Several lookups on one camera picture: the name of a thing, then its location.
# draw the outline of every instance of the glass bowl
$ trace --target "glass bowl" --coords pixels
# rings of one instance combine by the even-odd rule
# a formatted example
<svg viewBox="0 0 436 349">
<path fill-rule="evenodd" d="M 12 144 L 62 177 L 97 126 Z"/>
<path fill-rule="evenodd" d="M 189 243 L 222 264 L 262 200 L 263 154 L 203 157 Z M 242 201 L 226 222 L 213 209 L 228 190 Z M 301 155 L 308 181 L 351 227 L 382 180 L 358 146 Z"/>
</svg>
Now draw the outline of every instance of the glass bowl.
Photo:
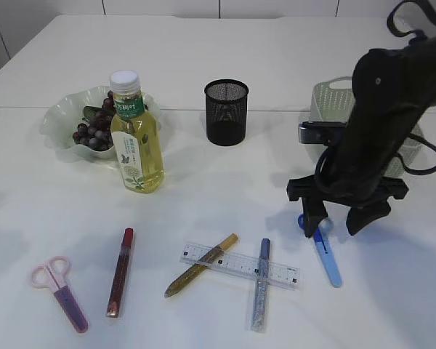
<svg viewBox="0 0 436 349">
<path fill-rule="evenodd" d="M 110 87 L 108 86 L 98 86 L 68 95 L 45 113 L 39 131 L 42 135 L 47 136 L 60 159 L 66 161 L 82 159 L 93 161 L 95 159 L 113 160 L 116 158 L 114 147 L 106 151 L 94 151 L 85 145 L 75 144 L 73 140 L 73 133 L 76 132 L 78 124 L 84 122 L 82 119 L 84 107 L 87 105 L 101 107 L 109 90 Z M 158 120 L 161 116 L 160 108 L 150 95 L 142 94 L 144 104 Z"/>
</svg>

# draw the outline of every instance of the green basket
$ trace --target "green basket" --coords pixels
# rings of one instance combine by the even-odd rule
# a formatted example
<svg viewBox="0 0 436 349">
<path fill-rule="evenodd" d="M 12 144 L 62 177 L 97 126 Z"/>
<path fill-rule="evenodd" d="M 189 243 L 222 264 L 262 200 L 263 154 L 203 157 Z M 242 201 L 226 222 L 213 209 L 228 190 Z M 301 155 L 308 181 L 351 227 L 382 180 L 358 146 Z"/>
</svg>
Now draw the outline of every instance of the green basket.
<svg viewBox="0 0 436 349">
<path fill-rule="evenodd" d="M 340 121 L 347 122 L 350 112 L 354 108 L 355 98 L 351 89 L 338 89 L 332 86 L 335 82 L 351 81 L 349 76 L 333 79 L 316 84 L 312 93 L 312 105 L 310 107 L 309 121 Z M 415 135 L 423 137 L 423 132 L 417 124 L 412 130 Z M 325 150 L 324 145 L 312 147 L 309 155 L 316 161 Z M 399 150 L 405 164 L 409 167 L 421 149 L 421 143 L 407 138 Z M 402 164 L 397 158 L 393 158 L 389 163 L 386 176 L 399 178 L 404 173 Z"/>
</svg>

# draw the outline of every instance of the yellow liquid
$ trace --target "yellow liquid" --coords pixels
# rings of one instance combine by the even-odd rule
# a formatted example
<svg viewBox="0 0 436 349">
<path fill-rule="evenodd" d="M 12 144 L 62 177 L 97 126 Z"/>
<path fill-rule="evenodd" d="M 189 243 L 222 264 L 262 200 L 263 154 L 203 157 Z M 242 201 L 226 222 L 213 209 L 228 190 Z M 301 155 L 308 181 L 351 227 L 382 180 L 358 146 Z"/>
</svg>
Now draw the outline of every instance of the yellow liquid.
<svg viewBox="0 0 436 349">
<path fill-rule="evenodd" d="M 125 101 L 126 96 L 114 95 L 114 99 Z M 142 115 L 128 120 L 122 119 L 116 114 L 111 122 L 111 132 L 116 131 L 134 136 L 139 144 L 143 184 L 142 187 L 132 188 L 125 183 L 126 188 L 138 193 L 152 193 L 160 186 L 165 177 L 157 121 L 147 110 Z"/>
</svg>

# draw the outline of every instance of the clear ruler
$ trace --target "clear ruler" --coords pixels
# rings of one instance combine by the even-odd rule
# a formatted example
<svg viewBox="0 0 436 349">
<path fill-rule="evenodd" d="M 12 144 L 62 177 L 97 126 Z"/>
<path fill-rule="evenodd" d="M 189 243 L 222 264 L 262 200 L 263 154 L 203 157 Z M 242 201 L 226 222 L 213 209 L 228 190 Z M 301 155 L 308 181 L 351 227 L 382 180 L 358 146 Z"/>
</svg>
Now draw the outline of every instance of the clear ruler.
<svg viewBox="0 0 436 349">
<path fill-rule="evenodd" d="M 266 278 L 258 276 L 259 259 L 243 254 L 223 252 L 213 262 L 201 262 L 200 259 L 213 247 L 200 244 L 187 243 L 181 254 L 181 262 L 187 264 L 202 264 L 222 273 L 248 278 L 250 280 L 262 279 L 270 285 L 284 289 L 296 289 L 300 285 L 300 270 L 287 265 L 268 263 Z"/>
</svg>

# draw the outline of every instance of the table surface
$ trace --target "table surface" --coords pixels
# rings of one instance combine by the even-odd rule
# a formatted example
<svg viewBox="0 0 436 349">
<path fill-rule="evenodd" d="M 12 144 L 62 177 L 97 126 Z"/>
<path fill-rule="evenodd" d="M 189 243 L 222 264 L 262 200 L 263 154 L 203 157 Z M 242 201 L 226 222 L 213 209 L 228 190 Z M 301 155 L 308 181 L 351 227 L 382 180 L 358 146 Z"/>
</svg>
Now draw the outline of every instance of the table surface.
<svg viewBox="0 0 436 349">
<path fill-rule="evenodd" d="M 370 48 L 406 43 L 381 18 L 63 15 L 0 71 L 0 106 L 50 107 L 128 68 L 162 108 L 204 109 L 205 85 L 232 78 L 249 86 L 250 110 L 300 111 L 315 84 L 352 75 Z"/>
</svg>

